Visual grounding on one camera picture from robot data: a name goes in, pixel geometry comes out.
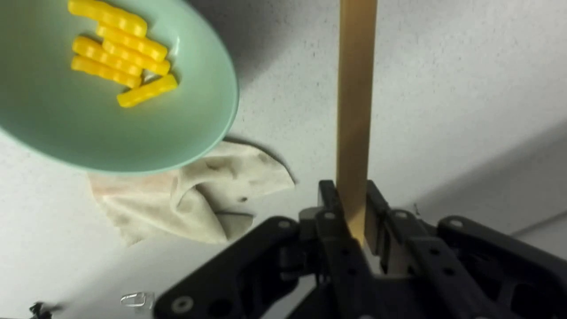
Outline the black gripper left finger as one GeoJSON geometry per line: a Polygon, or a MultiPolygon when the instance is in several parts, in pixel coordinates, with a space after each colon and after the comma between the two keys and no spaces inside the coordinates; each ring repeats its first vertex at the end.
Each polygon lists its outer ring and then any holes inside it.
{"type": "Polygon", "coordinates": [[[341,319],[380,319],[373,274],[359,241],[346,225],[339,191],[332,180],[322,180],[320,191],[323,211],[316,216],[316,232],[339,315],[341,319]]]}

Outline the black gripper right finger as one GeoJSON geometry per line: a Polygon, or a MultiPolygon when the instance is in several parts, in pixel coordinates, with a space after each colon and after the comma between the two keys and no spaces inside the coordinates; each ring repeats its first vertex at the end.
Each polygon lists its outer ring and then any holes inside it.
{"type": "Polygon", "coordinates": [[[380,257],[380,299],[394,319],[474,319],[474,282],[430,225],[394,209],[371,182],[368,243],[380,257]]]}

